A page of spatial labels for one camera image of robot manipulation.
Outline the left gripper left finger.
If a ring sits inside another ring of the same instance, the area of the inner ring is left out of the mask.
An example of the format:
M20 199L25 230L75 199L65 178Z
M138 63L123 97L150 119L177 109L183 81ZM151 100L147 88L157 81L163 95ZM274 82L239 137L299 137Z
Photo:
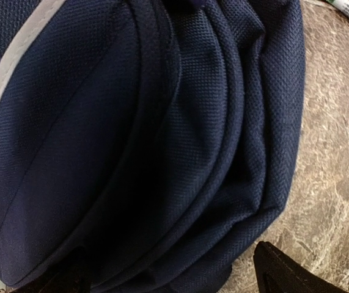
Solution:
M86 252L76 248L63 261L30 283L14 289L20 293L82 293L86 291Z

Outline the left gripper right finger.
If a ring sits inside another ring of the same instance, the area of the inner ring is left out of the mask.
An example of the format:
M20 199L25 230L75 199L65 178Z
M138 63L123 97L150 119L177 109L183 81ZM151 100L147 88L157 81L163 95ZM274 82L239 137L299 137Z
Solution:
M310 273L270 242L256 245L253 262L259 292L342 293L341 288Z

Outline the navy blue student backpack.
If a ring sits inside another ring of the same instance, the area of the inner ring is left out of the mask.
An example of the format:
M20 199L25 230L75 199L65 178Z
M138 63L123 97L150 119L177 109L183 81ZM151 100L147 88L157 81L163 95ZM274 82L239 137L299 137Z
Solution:
M217 292L281 214L299 1L0 1L0 280Z

